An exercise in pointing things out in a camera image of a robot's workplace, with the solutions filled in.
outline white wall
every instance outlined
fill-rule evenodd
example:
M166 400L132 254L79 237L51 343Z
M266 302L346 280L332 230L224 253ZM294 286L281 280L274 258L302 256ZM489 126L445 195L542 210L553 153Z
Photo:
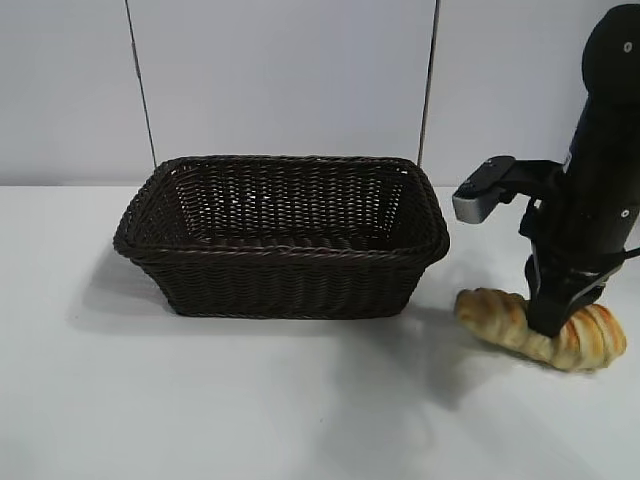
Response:
M423 162L431 180L457 185L499 154L563 161L586 99L582 50L621 3L443 0Z
M0 184L150 171L123 3L10 0L0 14Z
M133 0L159 159L416 159L434 0Z
M561 160L584 42L612 0L443 0L425 168ZM415 158L433 1L131 0L160 160L206 153ZM0 184L151 171L123 2L0 15Z

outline white table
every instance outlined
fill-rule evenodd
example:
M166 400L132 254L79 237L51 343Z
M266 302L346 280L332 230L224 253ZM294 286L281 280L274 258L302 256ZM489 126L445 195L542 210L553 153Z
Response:
M396 319L172 314L111 250L129 187L0 188L0 479L630 479L640 264L603 302L627 354L568 376L483 349L464 287L525 292L522 202L452 250ZM640 244L640 235L634 233Z

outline croissant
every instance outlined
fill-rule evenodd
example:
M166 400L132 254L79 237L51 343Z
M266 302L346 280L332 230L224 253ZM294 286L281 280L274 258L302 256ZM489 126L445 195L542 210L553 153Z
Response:
M560 334L548 338L530 330L527 301L500 290L464 290L456 299L458 320L477 337L565 371L608 367L627 348L613 314L601 305L574 313Z

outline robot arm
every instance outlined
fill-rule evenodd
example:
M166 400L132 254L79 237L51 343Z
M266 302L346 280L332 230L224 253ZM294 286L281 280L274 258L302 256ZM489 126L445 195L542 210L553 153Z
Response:
M456 216L481 223L498 203L531 197L520 225L531 329L555 337L595 302L608 278L640 250L625 242L640 213L640 5L622 5L596 26L584 51L589 98L565 164L495 157L453 196Z

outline brown wicker basket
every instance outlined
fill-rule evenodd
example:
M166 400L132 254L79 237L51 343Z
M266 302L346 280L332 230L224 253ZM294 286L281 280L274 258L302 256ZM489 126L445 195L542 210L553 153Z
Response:
M408 160L210 156L160 165L114 247L182 315L355 319L399 313L449 235Z

